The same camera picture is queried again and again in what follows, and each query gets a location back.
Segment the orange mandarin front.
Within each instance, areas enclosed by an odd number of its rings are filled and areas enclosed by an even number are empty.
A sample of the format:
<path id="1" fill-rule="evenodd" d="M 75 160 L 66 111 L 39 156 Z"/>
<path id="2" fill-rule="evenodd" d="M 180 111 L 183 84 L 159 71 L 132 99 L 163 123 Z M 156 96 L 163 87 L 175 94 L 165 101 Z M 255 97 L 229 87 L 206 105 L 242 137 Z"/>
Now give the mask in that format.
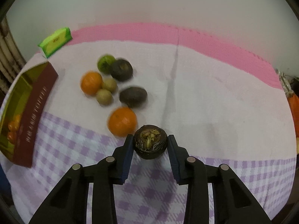
<path id="1" fill-rule="evenodd" d="M 13 120 L 8 123 L 9 132 L 7 134 L 7 139 L 12 144 L 15 144 L 17 142 L 21 118 L 22 115 L 17 114 L 14 116 Z"/>

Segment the orange mandarin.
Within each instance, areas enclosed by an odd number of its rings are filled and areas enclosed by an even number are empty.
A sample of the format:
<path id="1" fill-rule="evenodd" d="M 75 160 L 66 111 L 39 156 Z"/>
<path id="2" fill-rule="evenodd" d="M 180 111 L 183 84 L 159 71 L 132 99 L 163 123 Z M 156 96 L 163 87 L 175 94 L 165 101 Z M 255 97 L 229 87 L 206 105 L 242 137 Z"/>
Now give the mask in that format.
<path id="1" fill-rule="evenodd" d="M 17 142 L 21 118 L 22 115 L 17 114 L 14 116 L 13 120 L 8 123 L 9 132 L 7 134 L 7 139 L 12 144 L 15 144 Z"/>
<path id="2" fill-rule="evenodd" d="M 137 127 L 137 116 L 129 107 L 119 107 L 110 115 L 107 127 L 114 136 L 133 135 Z"/>
<path id="3" fill-rule="evenodd" d="M 88 71 L 83 75 L 80 82 L 80 87 L 83 93 L 87 96 L 96 95 L 101 88 L 102 76 L 96 71 Z"/>

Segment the dark fruit with top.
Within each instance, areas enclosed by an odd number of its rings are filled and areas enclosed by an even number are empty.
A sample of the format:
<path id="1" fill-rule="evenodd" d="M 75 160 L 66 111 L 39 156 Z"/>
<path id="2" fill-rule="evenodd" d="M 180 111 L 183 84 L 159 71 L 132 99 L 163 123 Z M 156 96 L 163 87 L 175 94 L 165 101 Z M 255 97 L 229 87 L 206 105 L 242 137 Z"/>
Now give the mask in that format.
<path id="1" fill-rule="evenodd" d="M 155 125 L 143 125 L 134 134 L 133 149 L 145 160 L 152 160 L 164 153 L 168 146 L 166 132 Z"/>

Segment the tan longan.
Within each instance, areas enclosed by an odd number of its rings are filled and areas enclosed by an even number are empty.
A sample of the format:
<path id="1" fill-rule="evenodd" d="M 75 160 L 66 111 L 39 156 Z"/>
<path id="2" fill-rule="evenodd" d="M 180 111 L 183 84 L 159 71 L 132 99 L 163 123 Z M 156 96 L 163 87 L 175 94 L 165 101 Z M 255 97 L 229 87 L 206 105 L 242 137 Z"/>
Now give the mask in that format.
<path id="1" fill-rule="evenodd" d="M 117 90 L 118 85 L 114 78 L 107 77 L 107 78 L 103 79 L 102 88 L 105 90 L 108 90 L 109 92 L 111 92 L 113 94 Z"/>
<path id="2" fill-rule="evenodd" d="M 106 89 L 100 89 L 96 93 L 96 100 L 100 105 L 107 106 L 113 102 L 112 93 Z"/>

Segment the dark oval fruit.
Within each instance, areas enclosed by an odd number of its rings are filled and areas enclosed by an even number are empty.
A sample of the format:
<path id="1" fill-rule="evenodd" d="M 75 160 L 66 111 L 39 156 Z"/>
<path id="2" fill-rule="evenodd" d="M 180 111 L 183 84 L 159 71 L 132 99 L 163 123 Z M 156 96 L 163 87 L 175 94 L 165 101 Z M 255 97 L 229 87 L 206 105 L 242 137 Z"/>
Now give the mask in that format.
<path id="1" fill-rule="evenodd" d="M 119 100 L 130 108 L 139 107 L 147 100 L 147 91 L 144 88 L 132 86 L 120 91 Z"/>

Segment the pink purple checked tablecloth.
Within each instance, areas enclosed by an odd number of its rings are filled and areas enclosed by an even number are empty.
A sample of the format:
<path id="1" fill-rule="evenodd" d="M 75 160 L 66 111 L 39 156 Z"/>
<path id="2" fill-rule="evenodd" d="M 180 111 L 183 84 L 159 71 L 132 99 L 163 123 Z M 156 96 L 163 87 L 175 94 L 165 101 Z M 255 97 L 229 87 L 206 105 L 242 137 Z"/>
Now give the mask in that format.
<path id="1" fill-rule="evenodd" d="M 286 204 L 296 166 L 296 137 L 284 90 L 270 63 L 206 34 L 160 24 L 96 26 L 72 33 L 49 58 L 59 77 L 38 126 L 32 168 L 1 157 L 25 223 L 75 164 L 92 165 L 123 144 L 107 127 L 118 99 L 101 107 L 80 88 L 82 76 L 111 54 L 128 60 L 147 101 L 139 125 L 173 134 L 206 164 L 228 164 L 269 218 Z"/>

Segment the red gold toffee tin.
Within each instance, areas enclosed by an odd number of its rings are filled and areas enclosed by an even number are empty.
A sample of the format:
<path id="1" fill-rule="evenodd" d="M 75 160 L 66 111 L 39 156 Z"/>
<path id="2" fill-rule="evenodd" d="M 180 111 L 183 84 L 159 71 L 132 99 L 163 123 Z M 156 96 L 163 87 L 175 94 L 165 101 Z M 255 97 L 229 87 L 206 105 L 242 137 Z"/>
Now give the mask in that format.
<path id="1" fill-rule="evenodd" d="M 48 61 L 23 72 L 5 104 L 1 116 L 1 152 L 14 164 L 31 168 L 38 124 L 58 73 Z M 15 144 L 7 139 L 8 123 L 21 114 Z"/>

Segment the orange plastic bag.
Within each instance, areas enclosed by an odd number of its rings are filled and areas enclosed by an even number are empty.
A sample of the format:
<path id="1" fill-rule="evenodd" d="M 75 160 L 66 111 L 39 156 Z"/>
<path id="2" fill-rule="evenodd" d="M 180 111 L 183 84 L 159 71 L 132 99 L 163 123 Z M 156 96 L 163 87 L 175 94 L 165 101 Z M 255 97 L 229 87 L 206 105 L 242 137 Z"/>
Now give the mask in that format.
<path id="1" fill-rule="evenodd" d="M 298 138 L 299 136 L 299 98 L 296 94 L 291 95 L 288 97 L 288 103 L 290 106 L 294 126 L 295 126 L 295 134 Z"/>

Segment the dark round fruit back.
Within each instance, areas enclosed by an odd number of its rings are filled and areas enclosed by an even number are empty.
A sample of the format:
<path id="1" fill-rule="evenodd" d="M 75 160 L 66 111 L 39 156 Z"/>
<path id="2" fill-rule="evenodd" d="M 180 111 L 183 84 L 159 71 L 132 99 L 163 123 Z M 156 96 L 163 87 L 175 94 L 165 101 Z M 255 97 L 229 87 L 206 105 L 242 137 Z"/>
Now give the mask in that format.
<path id="1" fill-rule="evenodd" d="M 117 81 L 127 81 L 133 76 L 133 68 L 127 60 L 117 59 L 110 66 L 110 74 Z"/>

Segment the green tomato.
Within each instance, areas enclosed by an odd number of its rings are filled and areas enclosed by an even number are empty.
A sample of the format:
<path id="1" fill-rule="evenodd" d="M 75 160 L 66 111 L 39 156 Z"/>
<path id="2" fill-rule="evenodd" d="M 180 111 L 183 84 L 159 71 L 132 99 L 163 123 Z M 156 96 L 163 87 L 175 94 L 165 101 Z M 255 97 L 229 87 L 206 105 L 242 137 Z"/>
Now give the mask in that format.
<path id="1" fill-rule="evenodd" d="M 111 65 L 115 62 L 115 57 L 110 54 L 101 56 L 97 61 L 97 68 L 104 74 L 110 74 Z"/>

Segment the green tissue pack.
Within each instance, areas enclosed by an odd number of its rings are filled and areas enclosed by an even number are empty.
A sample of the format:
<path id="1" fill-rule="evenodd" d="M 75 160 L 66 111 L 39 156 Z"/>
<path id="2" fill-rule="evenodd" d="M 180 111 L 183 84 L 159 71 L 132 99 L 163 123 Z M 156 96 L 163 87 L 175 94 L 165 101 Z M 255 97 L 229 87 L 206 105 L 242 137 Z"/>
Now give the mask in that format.
<path id="1" fill-rule="evenodd" d="M 72 39 L 70 28 L 63 27 L 45 38 L 41 43 L 38 44 L 38 47 L 41 49 L 43 56 L 45 58 L 49 58 Z"/>

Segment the bamboo chair frame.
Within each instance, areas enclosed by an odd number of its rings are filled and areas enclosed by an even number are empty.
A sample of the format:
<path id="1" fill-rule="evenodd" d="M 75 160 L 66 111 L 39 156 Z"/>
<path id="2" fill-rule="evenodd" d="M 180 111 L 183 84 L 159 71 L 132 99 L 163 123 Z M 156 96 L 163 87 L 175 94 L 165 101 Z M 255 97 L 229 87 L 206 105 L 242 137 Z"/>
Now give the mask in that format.
<path id="1" fill-rule="evenodd" d="M 1 93 L 5 95 L 26 64 L 11 34 L 6 16 L 1 21 L 0 61 Z"/>

